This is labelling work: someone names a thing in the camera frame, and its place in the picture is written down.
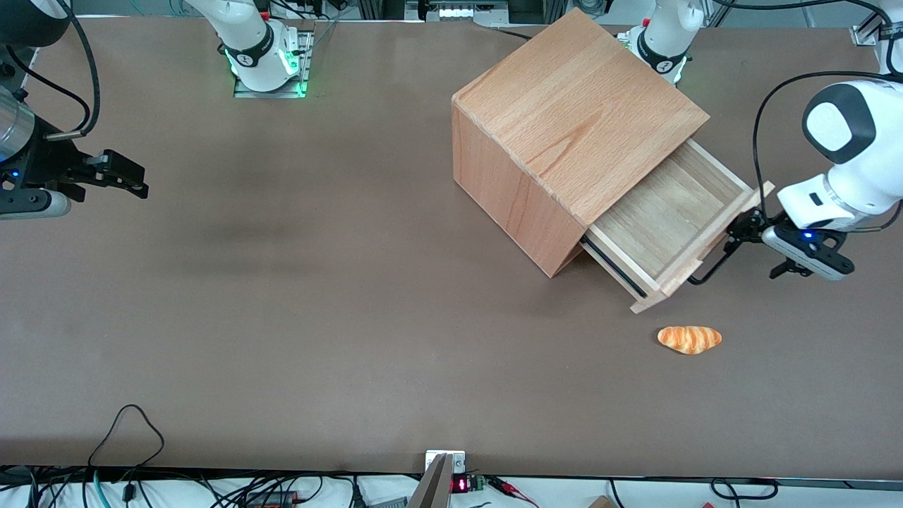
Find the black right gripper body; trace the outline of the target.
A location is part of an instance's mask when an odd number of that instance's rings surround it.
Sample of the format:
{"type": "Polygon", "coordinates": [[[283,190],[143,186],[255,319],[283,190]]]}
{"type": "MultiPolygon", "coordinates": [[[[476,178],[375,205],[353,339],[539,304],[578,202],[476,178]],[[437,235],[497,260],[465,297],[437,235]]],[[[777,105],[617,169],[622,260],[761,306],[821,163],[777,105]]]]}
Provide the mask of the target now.
{"type": "Polygon", "coordinates": [[[91,156],[70,140],[49,142],[38,136],[27,145],[20,161],[20,187],[61,193],[74,202],[84,202],[85,186],[105,187],[99,171],[88,164],[91,156]]]}

